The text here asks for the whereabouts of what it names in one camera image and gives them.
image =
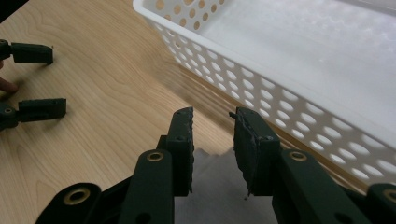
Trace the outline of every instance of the wooden table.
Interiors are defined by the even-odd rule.
[[[130,176],[182,107],[194,107],[196,148],[233,146],[228,112],[239,104],[178,66],[131,0],[31,0],[0,25],[0,38],[54,50],[49,66],[6,60],[0,76],[20,90],[2,101],[67,99],[63,119],[0,133],[1,223],[34,223],[72,184],[107,189]]]

